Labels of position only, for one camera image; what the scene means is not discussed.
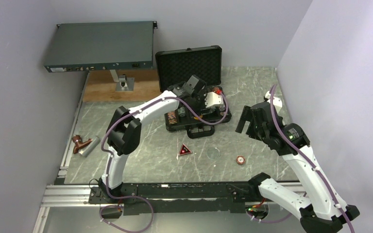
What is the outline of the red triangular dealer button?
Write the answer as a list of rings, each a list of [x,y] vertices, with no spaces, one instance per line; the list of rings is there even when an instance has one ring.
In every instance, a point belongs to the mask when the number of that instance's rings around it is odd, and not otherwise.
[[[179,149],[178,156],[189,155],[189,154],[192,154],[192,151],[185,144],[182,144]]]

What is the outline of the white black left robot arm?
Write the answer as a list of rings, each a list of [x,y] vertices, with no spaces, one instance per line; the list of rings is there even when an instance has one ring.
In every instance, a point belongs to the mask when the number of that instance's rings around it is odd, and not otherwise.
[[[199,121],[210,125],[203,115],[224,104],[226,101],[221,90],[208,90],[201,78],[192,75],[186,82],[171,85],[144,104],[129,109],[117,108],[101,142],[101,150],[107,153],[105,172],[99,183],[101,198],[113,204],[121,197],[126,161],[139,146],[144,126],[179,106],[186,107]]]

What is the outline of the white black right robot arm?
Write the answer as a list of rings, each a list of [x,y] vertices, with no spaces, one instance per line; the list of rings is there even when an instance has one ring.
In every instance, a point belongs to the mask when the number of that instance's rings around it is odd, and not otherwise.
[[[298,195],[261,172],[248,181],[250,199],[274,201],[297,217],[307,233],[337,233],[344,224],[352,225],[352,220],[360,215],[360,211],[337,194],[299,125],[283,124],[275,106],[267,101],[244,106],[237,133],[243,131],[246,122],[249,123],[246,134],[276,151],[295,172],[307,194],[305,197]]]

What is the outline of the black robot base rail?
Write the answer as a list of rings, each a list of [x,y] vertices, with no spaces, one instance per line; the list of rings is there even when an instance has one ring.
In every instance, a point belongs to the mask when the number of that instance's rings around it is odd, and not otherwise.
[[[143,213],[245,213],[264,199],[248,182],[123,183],[110,197],[103,188],[90,189],[90,204],[119,204],[125,215]]]

